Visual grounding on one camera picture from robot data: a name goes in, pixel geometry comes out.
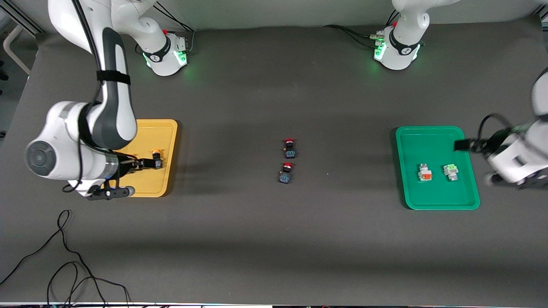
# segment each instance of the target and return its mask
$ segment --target floor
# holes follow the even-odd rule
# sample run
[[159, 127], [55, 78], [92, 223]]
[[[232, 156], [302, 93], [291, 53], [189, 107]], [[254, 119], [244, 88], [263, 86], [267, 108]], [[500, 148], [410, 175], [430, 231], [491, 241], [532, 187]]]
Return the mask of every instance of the floor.
[[[3, 42], [8, 34], [0, 35], [0, 42]], [[29, 68], [32, 67], [38, 52], [38, 45], [34, 37], [23, 31], [12, 43], [13, 52], [25, 63]], [[25, 89], [27, 82], [27, 74], [5, 53], [3, 48], [0, 48], [0, 60], [4, 61], [4, 65], [0, 67], [0, 71], [8, 75], [7, 81], [0, 81], [0, 89], [3, 91], [0, 95], [0, 131], [5, 131], [9, 135], [9, 126], [12, 122], [13, 115], [17, 109], [17, 104], [21, 98], [21, 94]], [[3, 143], [3, 138], [0, 138], [0, 147]]]

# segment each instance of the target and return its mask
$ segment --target yellow tray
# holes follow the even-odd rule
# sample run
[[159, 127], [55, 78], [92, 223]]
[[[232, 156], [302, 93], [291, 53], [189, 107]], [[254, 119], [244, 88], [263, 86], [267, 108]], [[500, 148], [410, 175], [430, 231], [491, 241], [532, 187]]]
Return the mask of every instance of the yellow tray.
[[162, 197], [168, 187], [169, 171], [172, 166], [177, 136], [177, 122], [172, 119], [138, 119], [137, 136], [118, 152], [131, 154], [137, 158], [152, 158], [152, 149], [162, 151], [164, 167], [145, 169], [127, 174], [120, 179], [120, 186], [132, 186], [132, 197]]

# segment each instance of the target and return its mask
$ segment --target velcro strap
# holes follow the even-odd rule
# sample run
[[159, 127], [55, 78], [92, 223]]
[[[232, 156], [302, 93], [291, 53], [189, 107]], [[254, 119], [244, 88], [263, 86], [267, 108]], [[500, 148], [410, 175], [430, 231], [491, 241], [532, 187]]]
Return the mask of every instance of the velcro strap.
[[97, 71], [98, 81], [115, 81], [126, 84], [131, 84], [129, 75], [122, 74], [118, 71]]

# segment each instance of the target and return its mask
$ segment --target black cable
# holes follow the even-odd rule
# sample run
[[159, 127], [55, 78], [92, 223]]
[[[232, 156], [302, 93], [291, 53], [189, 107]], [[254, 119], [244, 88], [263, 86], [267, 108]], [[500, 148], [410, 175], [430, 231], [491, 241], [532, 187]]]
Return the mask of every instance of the black cable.
[[364, 38], [369, 38], [369, 35], [368, 34], [362, 34], [362, 33], [359, 33], [359, 32], [356, 32], [350, 28], [347, 28], [347, 27], [344, 27], [344, 26], [340, 26], [340, 25], [327, 25], [327, 26], [324, 26], [324, 27], [327, 27], [327, 28], [335, 28], [335, 29], [341, 29], [343, 30], [344, 32], [346, 33], [351, 33], [355, 36], [359, 36], [359, 37], [364, 37]]
[[78, 264], [78, 262], [76, 261], [69, 261], [69, 262], [66, 262], [64, 263], [63, 265], [61, 265], [60, 268], [57, 269], [57, 271], [55, 272], [55, 274], [53, 274], [53, 276], [49, 279], [49, 282], [48, 282], [48, 288], [46, 290], [46, 295], [45, 295], [45, 298], [46, 298], [46, 301], [47, 301], [47, 306], [46, 307], [49, 307], [49, 292], [51, 291], [52, 294], [53, 294], [53, 288], [52, 288], [52, 283], [53, 283], [53, 279], [55, 279], [55, 276], [57, 276], [57, 274], [65, 268], [65, 266], [67, 265], [72, 265], [74, 267], [74, 270], [76, 272], [75, 274], [75, 278], [74, 278], [74, 282], [72, 283], [72, 289], [74, 289], [74, 286], [76, 285], [76, 282], [78, 281], [78, 266], [76, 266], [76, 264]]
[[[89, 27], [88, 21], [85, 18], [84, 10], [82, 8], [82, 5], [80, 4], [79, 0], [72, 0], [72, 5], [74, 6], [76, 12], [78, 13], [78, 18], [80, 19], [80, 23], [82, 25], [82, 28], [84, 29], [85, 37], [88, 41], [90, 50], [92, 51], [92, 55], [95, 59], [95, 66], [97, 67], [97, 70], [101, 70], [101, 61], [99, 59], [99, 53], [97, 51], [97, 45], [95, 44], [95, 41], [93, 40], [93, 35], [91, 28]], [[99, 93], [101, 91], [101, 82], [98, 81], [97, 90], [95, 91], [95, 94], [92, 98], [92, 101], [96, 101], [99, 97]], [[89, 107], [86, 109], [86, 115], [89, 112]], [[80, 143], [80, 131], [78, 131], [78, 162], [79, 162], [79, 171], [78, 171], [78, 180], [76, 182], [75, 186], [72, 186], [70, 184], [67, 184], [61, 188], [62, 192], [70, 193], [74, 192], [78, 189], [80, 184], [82, 183], [82, 177], [83, 177], [83, 158], [82, 158], [82, 145]]]
[[36, 29], [36, 32], [38, 32], [38, 33], [44, 33], [45, 32], [44, 29], [39, 27], [34, 21], [30, 20], [30, 17], [27, 18], [28, 16], [26, 16], [25, 13], [22, 13], [22, 11], [20, 9], [14, 8], [13, 5], [11, 3], [9, 3], [8, 1], [4, 1], [4, 3], [7, 4], [9, 7], [11, 7], [14, 12], [17, 12], [21, 17], [23, 17], [23, 19], [29, 25], [31, 25], [34, 29]]
[[167, 18], [169, 18], [169, 19], [171, 19], [171, 20], [177, 22], [177, 23], [178, 23], [179, 25], [181, 25], [181, 27], [183, 27], [186, 31], [194, 32], [194, 29], [193, 29], [193, 28], [191, 28], [189, 25], [187, 25], [187, 24], [185, 24], [185, 23], [179, 21], [177, 18], [175, 18], [175, 16], [173, 16], [173, 14], [170, 13], [170, 12], [169, 12], [169, 11], [168, 11], [160, 2], [157, 2], [157, 3], [158, 3], [158, 5], [159, 5], [160, 7], [162, 7], [162, 9], [165, 10], [165, 12], [164, 12], [164, 11], [160, 10], [158, 7], [156, 7], [156, 6], [154, 5], [153, 7], [154, 7], [158, 12], [164, 14]]
[[8, 15], [13, 19], [13, 20], [16, 20], [18, 21], [18, 24], [21, 25], [23, 28], [25, 28], [25, 30], [27, 30], [29, 33], [32, 33], [33, 36], [36, 36], [36, 33], [32, 30], [30, 30], [25, 24], [23, 24], [21, 21], [19, 21], [19, 19], [17, 19], [17, 17], [15, 17], [15, 15], [13, 15], [10, 11], [6, 10], [4, 6], [0, 5], [0, 8], [8, 13]]
[[[123, 285], [121, 285], [121, 284], [119, 284], [119, 283], [115, 283], [115, 282], [112, 282], [112, 281], [108, 281], [108, 280], [103, 279], [103, 278], [92, 277], [92, 276], [88, 276], [88, 277], [83, 278], [82, 280], [80, 280], [80, 282], [78, 282], [78, 284], [76, 285], [76, 287], [71, 289], [71, 294], [69, 295], [69, 298], [70, 298], [72, 295], [74, 295], [74, 293], [78, 290], [78, 288], [82, 285], [82, 283], [85, 282], [85, 281], [88, 280], [88, 279], [96, 279], [96, 280], [98, 280], [98, 281], [102, 281], [102, 282], [111, 284], [111, 285], [113, 285], [113, 286], [119, 286], [119, 287], [123, 288], [123, 289], [124, 289], [124, 295], [125, 295], [125, 303], [126, 303], [126, 304], [128, 305], [128, 307], [129, 307], [129, 302], [131, 301], [131, 297], [129, 296], [128, 289], [127, 289], [125, 286], [123, 286]], [[65, 301], [65, 303], [68, 303], [68, 305], [70, 306], [70, 302], [69, 302], [68, 300], [69, 300], [69, 299], [67, 298], [67, 301]]]
[[542, 11], [544, 10], [545, 7], [546, 7], [546, 4], [542, 5], [542, 6], [540, 7], [540, 9], [538, 9], [538, 10], [536, 11], [535, 14], [539, 14], [540, 12], [542, 12]]
[[80, 143], [80, 133], [78, 133], [78, 161], [79, 161], [78, 182], [76, 183], [74, 187], [70, 184], [63, 186], [63, 188], [61, 188], [61, 191], [64, 193], [71, 193], [75, 191], [78, 188], [78, 186], [80, 186], [80, 184], [82, 183], [82, 176], [84, 173], [84, 166], [83, 166], [84, 164], [82, 162], [82, 144]]
[[157, 3], [158, 3], [158, 5], [159, 5], [160, 7], [162, 7], [162, 9], [165, 10], [166, 13], [168, 13], [168, 14], [173, 18], [173, 20], [175, 20], [176, 22], [180, 23], [180, 25], [183, 26], [184, 28], [187, 28], [188, 30], [194, 32], [194, 29], [190, 28], [189, 25], [183, 24], [182, 22], [180, 22], [180, 21], [179, 21], [177, 18], [175, 18], [175, 16], [173, 16], [173, 14], [170, 13], [170, 12], [168, 11], [168, 9], [166, 9], [160, 2], [157, 2]]
[[[59, 218], [61, 217], [61, 215], [62, 215], [65, 211], [67, 211], [67, 210], [62, 211], [61, 214], [59, 214], [59, 217], [57, 218], [57, 221], [59, 221]], [[40, 248], [38, 248], [37, 251], [35, 251], [35, 252], [33, 252], [33, 253], [29, 254], [29, 255], [24, 256], [24, 257], [21, 259], [21, 261], [19, 261], [19, 263], [17, 263], [17, 265], [13, 268], [13, 270], [4, 278], [4, 280], [2, 280], [2, 281], [0, 282], [0, 286], [3, 285], [4, 282], [6, 282], [6, 280], [8, 280], [8, 278], [11, 277], [11, 276], [13, 275], [13, 273], [15, 273], [15, 271], [19, 268], [19, 266], [21, 265], [21, 263], [23, 263], [23, 261], [25, 261], [26, 258], [28, 258], [28, 257], [30, 257], [30, 256], [33, 256], [33, 255], [39, 253], [42, 249], [44, 249], [44, 247], [46, 247], [46, 246], [49, 244], [49, 242], [52, 240], [52, 238], [54, 238], [57, 234], [59, 234], [59, 233], [61, 232], [61, 229], [62, 229], [63, 227], [65, 227], [67, 221], [68, 221], [68, 219], [65, 220], [65, 222], [61, 225], [61, 228], [59, 228], [55, 233], [53, 233], [53, 234], [49, 237], [49, 239], [44, 243], [44, 245], [42, 245]]]
[[392, 17], [392, 19], [390, 19], [387, 26], [390, 26], [390, 24], [394, 21], [394, 19], [396, 19], [396, 17], [398, 17], [398, 15], [399, 15], [399, 12], [398, 12], [398, 14], [394, 15], [394, 17]]
[[176, 18], [169, 16], [167, 13], [165, 13], [164, 11], [160, 10], [160, 9], [157, 8], [157, 7], [154, 7], [154, 8], [155, 8], [158, 12], [160, 12], [160, 13], [164, 14], [165, 16], [167, 16], [167, 18], [169, 18], [169, 19], [171, 19], [171, 20], [177, 22], [179, 25], [181, 25], [181, 26], [185, 29], [185, 31], [189, 31], [189, 32], [191, 31], [190, 28], [189, 28], [187, 25], [183, 24], [182, 22], [179, 22]]
[[507, 118], [505, 118], [504, 116], [502, 116], [498, 113], [490, 113], [490, 114], [486, 115], [485, 118], [483, 118], [483, 120], [481, 120], [481, 123], [479, 124], [478, 137], [477, 137], [478, 141], [481, 140], [481, 135], [482, 135], [482, 132], [483, 132], [483, 126], [485, 125], [487, 120], [489, 120], [490, 118], [494, 118], [494, 119], [499, 120], [499, 122], [502, 125], [504, 125], [505, 128], [512, 128], [512, 124], [510, 124], [510, 121], [508, 121]]
[[140, 55], [143, 53], [143, 50], [141, 49], [141, 52], [137, 51], [137, 48], [139, 48], [139, 44], [135, 44], [135, 53]]
[[386, 20], [386, 25], [389, 25], [390, 24], [390, 21], [395, 18], [398, 14], [396, 13], [396, 15], [394, 17], [392, 17], [392, 15], [394, 15], [394, 13], [397, 12], [396, 10], [393, 10], [392, 13], [390, 13], [390, 16], [388, 16], [388, 19]]
[[324, 26], [324, 27], [341, 29], [344, 33], [346, 33], [348, 36], [350, 36], [350, 38], [353, 39], [354, 42], [360, 44], [361, 46], [368, 47], [368, 48], [373, 48], [373, 49], [376, 48], [375, 46], [365, 44], [364, 42], [362, 42], [359, 39], [357, 39], [356, 37], [354, 37], [354, 35], [355, 35], [355, 36], [359, 36], [359, 37], [363, 37], [363, 38], [369, 38], [368, 35], [358, 33], [358, 32], [356, 32], [354, 30], [351, 30], [347, 27], [343, 27], [343, 26], [339, 26], [339, 25], [327, 25], [327, 26]]
[[[65, 220], [63, 221], [62, 218], [63, 216], [66, 214], [66, 218]], [[57, 271], [53, 274], [53, 276], [51, 277], [51, 279], [49, 280], [49, 283], [48, 283], [48, 288], [47, 288], [47, 301], [48, 301], [48, 306], [49, 307], [49, 292], [51, 290], [51, 287], [52, 287], [52, 283], [53, 283], [53, 280], [55, 279], [55, 277], [57, 276], [57, 274], [63, 269], [65, 268], [66, 266], [68, 265], [72, 265], [74, 266], [75, 268], [75, 272], [76, 272], [76, 275], [75, 275], [75, 281], [73, 282], [72, 284], [72, 287], [71, 287], [71, 291], [70, 291], [70, 294], [67, 298], [67, 300], [65, 301], [66, 303], [68, 303], [68, 305], [70, 306], [70, 302], [72, 300], [72, 295], [76, 292], [76, 290], [78, 289], [78, 287], [84, 282], [86, 281], [87, 279], [91, 279], [94, 281], [94, 284], [95, 284], [95, 288], [97, 290], [97, 293], [99, 295], [99, 297], [101, 298], [102, 302], [106, 305], [106, 300], [105, 300], [105, 297], [103, 296], [103, 294], [101, 293], [101, 290], [99, 289], [99, 285], [97, 283], [97, 281], [102, 281], [102, 282], [105, 282], [105, 283], [108, 283], [108, 284], [111, 284], [113, 286], [118, 286], [118, 287], [121, 287], [124, 289], [124, 295], [125, 295], [125, 299], [126, 299], [126, 303], [128, 304], [129, 306], [129, 301], [131, 301], [131, 297], [129, 295], [129, 291], [128, 289], [122, 285], [122, 284], [119, 284], [119, 283], [116, 283], [116, 282], [112, 282], [112, 281], [109, 281], [109, 280], [106, 280], [106, 279], [103, 279], [103, 278], [98, 278], [96, 276], [94, 276], [92, 274], [92, 271], [91, 269], [89, 268], [89, 266], [85, 263], [84, 259], [82, 258], [82, 255], [79, 253], [79, 252], [76, 252], [72, 249], [69, 248], [68, 244], [67, 244], [67, 240], [66, 240], [66, 236], [65, 236], [65, 230], [64, 230], [64, 227], [65, 225], [67, 224], [67, 222], [69, 221], [69, 218], [70, 218], [70, 214], [71, 212], [69, 210], [63, 210], [59, 216], [57, 217], [57, 231], [55, 231], [55, 233], [53, 233], [49, 238], [48, 240], [44, 243], [44, 245], [42, 245], [37, 251], [23, 257], [19, 263], [13, 268], [13, 270], [6, 276], [6, 278], [4, 278], [4, 280], [2, 280], [0, 282], [0, 285], [2, 285], [4, 282], [6, 282], [6, 280], [8, 280], [9, 277], [11, 277], [13, 275], [13, 273], [19, 268], [19, 266], [21, 265], [21, 263], [28, 257], [32, 256], [32, 255], [35, 255], [36, 253], [40, 252], [44, 247], [46, 247], [49, 242], [59, 233], [61, 233], [62, 235], [62, 241], [63, 241], [63, 246], [65, 248], [66, 251], [72, 253], [72, 254], [76, 254], [78, 256], [78, 259], [79, 261], [69, 261], [69, 262], [66, 262], [64, 263], [63, 265], [61, 265], [60, 268], [57, 269]], [[83, 266], [86, 271], [88, 272], [88, 277], [82, 279], [78, 284], [76, 284], [76, 281], [78, 280], [78, 267], [77, 265], [80, 265], [80, 266]]]

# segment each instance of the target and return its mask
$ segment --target electrical component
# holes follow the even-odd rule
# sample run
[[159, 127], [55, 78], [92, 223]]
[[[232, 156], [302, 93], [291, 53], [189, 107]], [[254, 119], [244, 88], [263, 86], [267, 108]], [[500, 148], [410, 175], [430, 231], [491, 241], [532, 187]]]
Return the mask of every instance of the electrical component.
[[456, 175], [459, 170], [456, 168], [455, 164], [449, 164], [443, 166], [443, 174], [447, 176], [449, 181], [456, 181], [459, 177]]
[[287, 162], [283, 163], [282, 171], [279, 172], [278, 181], [280, 183], [289, 184], [292, 173], [293, 173], [293, 164], [287, 163]]
[[419, 180], [421, 182], [432, 180], [432, 171], [428, 170], [427, 164], [420, 164], [419, 166]]
[[284, 140], [285, 147], [283, 148], [284, 154], [286, 156], [286, 159], [292, 159], [295, 158], [296, 152], [295, 152], [295, 140], [294, 139], [285, 139]]

